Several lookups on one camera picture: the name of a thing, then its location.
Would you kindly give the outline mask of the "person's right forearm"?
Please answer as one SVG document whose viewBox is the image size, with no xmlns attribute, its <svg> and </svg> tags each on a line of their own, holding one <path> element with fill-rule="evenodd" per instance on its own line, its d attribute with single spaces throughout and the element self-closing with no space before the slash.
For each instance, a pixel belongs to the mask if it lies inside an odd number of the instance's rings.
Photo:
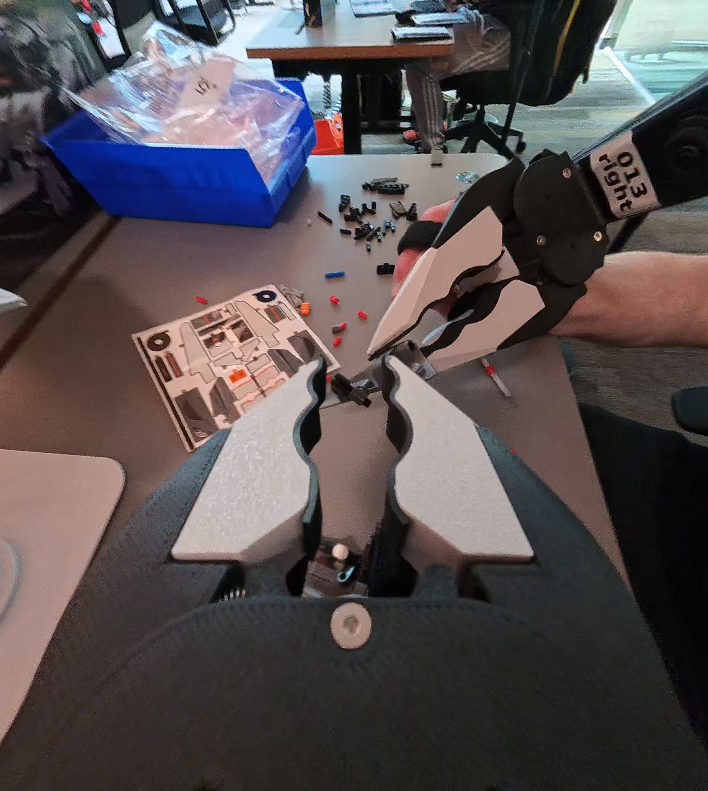
<svg viewBox="0 0 708 791">
<path fill-rule="evenodd" d="M 708 349 L 708 255 L 609 255 L 548 333 L 611 347 Z"/>
</svg>

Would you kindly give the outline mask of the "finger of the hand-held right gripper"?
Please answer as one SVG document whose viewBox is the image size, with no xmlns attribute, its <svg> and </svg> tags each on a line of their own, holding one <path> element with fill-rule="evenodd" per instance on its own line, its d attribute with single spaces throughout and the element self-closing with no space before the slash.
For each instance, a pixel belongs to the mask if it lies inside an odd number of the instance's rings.
<svg viewBox="0 0 708 791">
<path fill-rule="evenodd" d="M 426 338 L 423 355 L 435 371 L 497 351 L 545 307 L 538 288 L 521 280 L 505 280 L 484 289 L 471 311 Z"/>
<path fill-rule="evenodd" d="M 465 219 L 456 206 L 438 236 L 407 274 L 381 318 L 367 349 L 370 361 L 386 353 L 415 329 L 428 309 L 447 301 L 455 286 L 471 289 L 496 279 L 505 253 L 503 222 L 493 206 Z"/>
</svg>

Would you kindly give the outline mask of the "silver monitor stand base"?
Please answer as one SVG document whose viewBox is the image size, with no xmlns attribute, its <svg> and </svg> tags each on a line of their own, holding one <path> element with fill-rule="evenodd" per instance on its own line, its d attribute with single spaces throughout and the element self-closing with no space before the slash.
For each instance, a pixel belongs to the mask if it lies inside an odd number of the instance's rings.
<svg viewBox="0 0 708 791">
<path fill-rule="evenodd" d="M 0 449 L 0 743 L 124 483 L 108 458 Z"/>
</svg>

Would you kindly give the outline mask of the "clear plastic bags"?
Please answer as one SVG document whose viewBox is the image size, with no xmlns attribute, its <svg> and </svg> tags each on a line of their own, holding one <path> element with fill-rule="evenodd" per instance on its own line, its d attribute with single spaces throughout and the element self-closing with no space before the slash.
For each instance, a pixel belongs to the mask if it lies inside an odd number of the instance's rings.
<svg viewBox="0 0 708 791">
<path fill-rule="evenodd" d="M 306 101 L 245 63 L 161 22 L 74 104 L 121 143 L 244 150 L 264 183 L 300 144 Z"/>
</svg>

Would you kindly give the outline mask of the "black office chair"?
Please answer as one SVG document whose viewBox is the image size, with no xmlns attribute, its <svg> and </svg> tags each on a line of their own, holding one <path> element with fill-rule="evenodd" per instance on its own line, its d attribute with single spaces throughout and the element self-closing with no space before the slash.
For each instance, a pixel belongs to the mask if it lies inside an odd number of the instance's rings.
<svg viewBox="0 0 708 791">
<path fill-rule="evenodd" d="M 482 2 L 480 11 L 502 21 L 510 34 L 505 70 L 467 72 L 442 82 L 456 93 L 457 105 L 445 131 L 446 142 L 462 141 L 462 153 L 485 143 L 516 158 L 526 150 L 524 132 L 513 126 L 519 105 L 537 108 L 559 103 L 589 67 L 616 1 Z"/>
</svg>

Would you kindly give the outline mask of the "pile of black lego pieces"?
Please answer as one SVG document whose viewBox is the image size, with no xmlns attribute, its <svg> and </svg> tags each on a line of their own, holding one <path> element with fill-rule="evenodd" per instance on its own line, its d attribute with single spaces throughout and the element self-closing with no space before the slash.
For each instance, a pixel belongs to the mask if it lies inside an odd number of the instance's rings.
<svg viewBox="0 0 708 791">
<path fill-rule="evenodd" d="M 324 173 L 312 178 L 298 239 L 320 277 L 387 280 L 401 232 L 418 219 L 405 178 L 377 180 Z"/>
</svg>

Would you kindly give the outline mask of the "person's right hand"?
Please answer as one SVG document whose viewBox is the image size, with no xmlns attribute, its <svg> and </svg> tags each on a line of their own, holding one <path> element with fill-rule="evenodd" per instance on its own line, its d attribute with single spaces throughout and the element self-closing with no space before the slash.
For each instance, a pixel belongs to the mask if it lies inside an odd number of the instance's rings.
<svg viewBox="0 0 708 791">
<path fill-rule="evenodd" d="M 432 206 L 424 211 L 418 220 L 409 223 L 397 247 L 398 257 L 393 272 L 392 300 L 397 297 L 418 260 L 430 248 L 455 203 L 456 200 L 451 199 Z"/>
</svg>

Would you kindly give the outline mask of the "background wooden desk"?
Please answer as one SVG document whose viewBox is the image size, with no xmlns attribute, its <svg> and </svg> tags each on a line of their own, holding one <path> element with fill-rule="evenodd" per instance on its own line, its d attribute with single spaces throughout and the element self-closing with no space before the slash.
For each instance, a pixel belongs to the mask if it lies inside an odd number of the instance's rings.
<svg viewBox="0 0 708 791">
<path fill-rule="evenodd" d="M 276 76 L 294 72 L 341 77 L 341 115 L 346 154 L 361 153 L 362 119 L 359 79 L 381 75 L 417 59 L 446 58 L 453 37 L 437 40 L 393 38 L 394 16 L 357 17 L 341 2 L 323 25 L 306 28 L 303 13 L 282 12 L 246 45 L 249 59 L 267 59 Z"/>
</svg>

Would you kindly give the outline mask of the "blue plastic box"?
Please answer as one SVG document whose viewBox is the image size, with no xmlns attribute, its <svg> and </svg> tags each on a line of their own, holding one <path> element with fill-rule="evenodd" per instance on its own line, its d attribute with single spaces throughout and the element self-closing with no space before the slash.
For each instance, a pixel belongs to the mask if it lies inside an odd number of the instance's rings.
<svg viewBox="0 0 708 791">
<path fill-rule="evenodd" d="M 269 183 L 244 149 L 119 143 L 83 111 L 53 128 L 43 143 L 111 216 L 269 228 L 317 142 L 301 81 L 277 82 L 300 98 L 301 110 Z"/>
</svg>

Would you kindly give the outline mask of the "orange box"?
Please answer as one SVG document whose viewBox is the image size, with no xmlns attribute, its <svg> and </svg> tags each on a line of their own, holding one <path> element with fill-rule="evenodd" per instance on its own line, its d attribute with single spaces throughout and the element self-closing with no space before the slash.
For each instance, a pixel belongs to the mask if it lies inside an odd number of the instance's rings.
<svg viewBox="0 0 708 791">
<path fill-rule="evenodd" d="M 313 156 L 334 156 L 345 153 L 343 119 L 339 112 L 314 120 L 316 145 Z"/>
</svg>

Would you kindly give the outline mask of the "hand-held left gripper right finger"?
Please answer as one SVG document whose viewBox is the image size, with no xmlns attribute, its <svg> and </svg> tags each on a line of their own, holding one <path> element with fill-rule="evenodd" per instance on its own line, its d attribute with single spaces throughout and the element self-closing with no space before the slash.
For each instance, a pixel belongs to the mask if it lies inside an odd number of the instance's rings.
<svg viewBox="0 0 708 791">
<path fill-rule="evenodd" d="M 369 592 L 403 596 L 405 566 L 526 565 L 535 553 L 477 424 L 395 355 L 381 363 L 386 436 L 397 453 L 369 553 Z"/>
</svg>

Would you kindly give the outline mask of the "lego sticker sheet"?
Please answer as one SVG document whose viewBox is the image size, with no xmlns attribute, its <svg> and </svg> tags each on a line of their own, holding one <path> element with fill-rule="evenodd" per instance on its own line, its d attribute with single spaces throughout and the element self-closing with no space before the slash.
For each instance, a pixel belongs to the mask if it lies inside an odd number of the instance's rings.
<svg viewBox="0 0 708 791">
<path fill-rule="evenodd" d="M 188 452 L 230 429 L 313 359 L 323 358 L 329 374 L 340 369 L 308 317 L 278 285 L 266 285 L 131 336 Z"/>
</svg>

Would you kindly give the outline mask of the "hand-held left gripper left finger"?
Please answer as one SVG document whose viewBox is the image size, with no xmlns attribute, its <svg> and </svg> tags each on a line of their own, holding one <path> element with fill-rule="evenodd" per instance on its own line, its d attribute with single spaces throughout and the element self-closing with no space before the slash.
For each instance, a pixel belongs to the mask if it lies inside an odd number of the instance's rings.
<svg viewBox="0 0 708 791">
<path fill-rule="evenodd" d="M 305 595 L 321 538 L 318 468 L 327 364 L 314 358 L 237 420 L 171 549 L 177 562 L 270 566 L 289 592 Z"/>
</svg>

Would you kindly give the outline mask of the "white lego axle red bush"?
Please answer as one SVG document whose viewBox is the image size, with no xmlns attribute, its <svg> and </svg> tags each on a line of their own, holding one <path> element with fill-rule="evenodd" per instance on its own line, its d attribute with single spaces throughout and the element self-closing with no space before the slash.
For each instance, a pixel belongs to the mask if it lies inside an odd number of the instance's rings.
<svg viewBox="0 0 708 791">
<path fill-rule="evenodd" d="M 507 388 L 507 385 L 502 380 L 502 378 L 498 375 L 495 367 L 486 359 L 486 357 L 480 357 L 479 363 L 482 369 L 484 370 L 485 374 L 497 387 L 497 390 L 502 394 L 502 396 L 507 399 L 511 398 L 512 397 L 511 391 Z"/>
</svg>

